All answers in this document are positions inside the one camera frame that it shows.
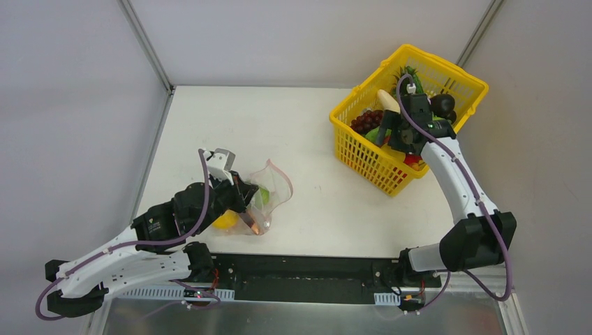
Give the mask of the yellow toy lemon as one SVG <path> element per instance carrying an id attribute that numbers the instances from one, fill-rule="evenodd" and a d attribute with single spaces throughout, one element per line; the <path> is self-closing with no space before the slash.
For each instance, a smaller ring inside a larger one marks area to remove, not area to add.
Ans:
<path id="1" fill-rule="evenodd" d="M 212 223 L 212 227 L 219 230 L 229 230 L 237 224 L 238 220 L 238 214 L 229 209 Z"/>

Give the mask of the pale green toy cabbage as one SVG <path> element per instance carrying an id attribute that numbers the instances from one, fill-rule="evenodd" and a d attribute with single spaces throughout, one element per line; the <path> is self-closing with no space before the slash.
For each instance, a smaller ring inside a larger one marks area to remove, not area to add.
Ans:
<path id="1" fill-rule="evenodd" d="M 253 206 L 260 209 L 265 207 L 269 203 L 269 196 L 269 191 L 266 188 L 259 186 L 257 192 L 253 196 Z"/>

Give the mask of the clear zip top bag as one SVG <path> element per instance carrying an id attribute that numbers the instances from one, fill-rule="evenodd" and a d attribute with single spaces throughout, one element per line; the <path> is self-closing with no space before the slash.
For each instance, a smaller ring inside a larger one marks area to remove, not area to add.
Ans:
<path id="1" fill-rule="evenodd" d="M 227 210 L 212 223 L 212 227 L 229 235 L 265 234 L 272 223 L 272 212 L 293 196 L 293 185 L 284 171 L 271 160 L 263 169 L 249 175 L 247 181 L 258 187 L 244 213 Z"/>

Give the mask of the toy steak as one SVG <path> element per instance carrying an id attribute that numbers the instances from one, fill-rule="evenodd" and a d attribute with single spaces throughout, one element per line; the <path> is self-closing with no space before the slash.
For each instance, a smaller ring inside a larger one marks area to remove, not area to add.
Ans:
<path id="1" fill-rule="evenodd" d="M 252 231 L 253 234 L 255 234 L 255 235 L 262 234 L 262 230 L 261 230 L 260 226 L 258 225 L 256 218 L 253 216 L 253 214 L 249 210 L 239 213 L 239 217 L 250 228 L 250 230 Z"/>

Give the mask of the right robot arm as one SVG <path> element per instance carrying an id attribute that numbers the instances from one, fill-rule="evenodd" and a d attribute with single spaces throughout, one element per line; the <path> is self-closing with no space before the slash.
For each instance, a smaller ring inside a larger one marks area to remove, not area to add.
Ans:
<path id="1" fill-rule="evenodd" d="M 426 94 L 407 94 L 399 103 L 380 89 L 377 98 L 384 115 L 376 140 L 390 130 L 389 147 L 421 157 L 436 177 L 454 222 L 438 243 L 404 252 L 406 261 L 396 268 L 399 282 L 412 286 L 425 271 L 466 271 L 505 262 L 516 219 L 499 211 L 476 182 L 450 121 L 433 116 Z"/>

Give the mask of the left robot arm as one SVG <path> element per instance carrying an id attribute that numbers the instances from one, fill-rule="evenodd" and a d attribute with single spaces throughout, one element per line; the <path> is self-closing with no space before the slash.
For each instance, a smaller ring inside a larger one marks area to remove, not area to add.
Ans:
<path id="1" fill-rule="evenodd" d="M 42 320 L 78 318 L 105 302 L 162 281 L 205 282 L 214 273 L 206 244 L 189 238 L 204 232 L 227 211 L 242 214 L 258 192 L 232 171 L 230 179 L 210 177 L 150 207 L 114 239 L 74 261 L 45 264 L 50 285 L 36 302 Z"/>

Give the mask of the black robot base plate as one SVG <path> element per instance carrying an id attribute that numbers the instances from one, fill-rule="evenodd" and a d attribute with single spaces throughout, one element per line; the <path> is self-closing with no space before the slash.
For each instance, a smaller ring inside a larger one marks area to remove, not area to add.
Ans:
<path id="1" fill-rule="evenodd" d="M 211 253 L 199 243 L 190 259 L 197 264 L 182 276 L 184 282 L 215 282 L 237 301 L 397 306 L 406 295 L 419 301 L 443 283 L 432 271 L 414 272 L 398 258 Z"/>

